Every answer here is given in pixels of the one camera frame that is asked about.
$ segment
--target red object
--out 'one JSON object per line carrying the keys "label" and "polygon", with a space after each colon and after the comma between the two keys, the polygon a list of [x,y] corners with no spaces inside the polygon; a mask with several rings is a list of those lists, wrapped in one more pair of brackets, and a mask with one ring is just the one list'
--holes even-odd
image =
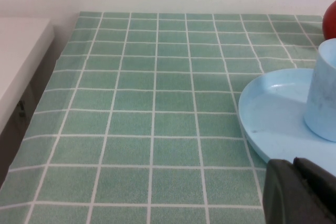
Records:
{"label": "red object", "polygon": [[336,1],[328,7],[324,14],[322,30],[325,39],[336,38]]}

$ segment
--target white shelf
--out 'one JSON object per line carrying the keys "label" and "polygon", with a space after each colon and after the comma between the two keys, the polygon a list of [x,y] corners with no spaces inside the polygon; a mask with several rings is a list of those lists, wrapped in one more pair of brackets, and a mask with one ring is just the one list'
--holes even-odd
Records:
{"label": "white shelf", "polygon": [[46,18],[0,18],[0,132],[54,39]]}

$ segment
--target plastic cup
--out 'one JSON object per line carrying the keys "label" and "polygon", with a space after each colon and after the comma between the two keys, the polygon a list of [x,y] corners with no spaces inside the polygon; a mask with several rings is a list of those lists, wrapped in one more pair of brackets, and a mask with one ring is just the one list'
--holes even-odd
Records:
{"label": "plastic cup", "polygon": [[336,39],[319,46],[304,120],[317,135],[336,142]]}

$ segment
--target light blue plate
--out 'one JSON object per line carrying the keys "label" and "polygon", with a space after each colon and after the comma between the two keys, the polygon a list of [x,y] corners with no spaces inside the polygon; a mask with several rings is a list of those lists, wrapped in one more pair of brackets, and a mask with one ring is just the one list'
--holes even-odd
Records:
{"label": "light blue plate", "polygon": [[284,69],[256,78],[241,93],[239,116],[265,162],[305,157],[336,176],[336,143],[314,134],[303,120],[312,74]]}

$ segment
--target black object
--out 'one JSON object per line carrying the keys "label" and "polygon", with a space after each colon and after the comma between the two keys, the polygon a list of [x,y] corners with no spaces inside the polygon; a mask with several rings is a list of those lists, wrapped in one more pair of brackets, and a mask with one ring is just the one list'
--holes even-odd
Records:
{"label": "black object", "polygon": [[335,224],[336,177],[305,158],[271,159],[262,201],[267,224]]}

